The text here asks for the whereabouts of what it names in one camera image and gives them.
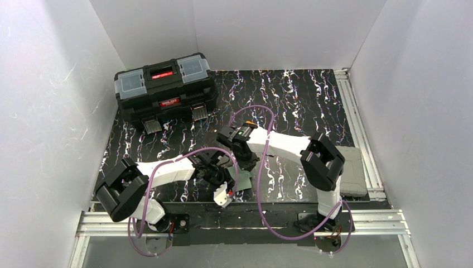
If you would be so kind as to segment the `mint green card holder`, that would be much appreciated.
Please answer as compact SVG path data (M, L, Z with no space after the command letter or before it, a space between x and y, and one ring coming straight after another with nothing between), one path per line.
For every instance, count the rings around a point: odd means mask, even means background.
M231 186L232 191L239 192L252 188L252 174L250 171L242 170L240 167L235 169L234 166L228 167L227 171L230 175L229 186Z

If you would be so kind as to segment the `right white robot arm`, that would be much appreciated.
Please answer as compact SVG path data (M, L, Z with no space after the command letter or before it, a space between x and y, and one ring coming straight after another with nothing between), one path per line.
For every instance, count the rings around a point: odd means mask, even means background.
M290 136L268 132L252 123L241 127L224 126L217 142L231 149L239 167L251 171L259 161L258 154L278 156L301 165L308 182L317 194L317 215L334 224L340 216L340 182L345 158L325 135Z

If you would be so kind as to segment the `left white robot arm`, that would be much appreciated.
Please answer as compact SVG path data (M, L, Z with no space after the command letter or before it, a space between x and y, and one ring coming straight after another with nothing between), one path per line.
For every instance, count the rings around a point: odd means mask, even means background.
M240 168L236 159L224 149L208 147L185 155L156 162L121 159L94 188L113 222L129 219L136 233L145 225L157 231L173 231L176 220L162 202L151 197L159 186L202 179L211 185L214 202L225 208L239 186Z

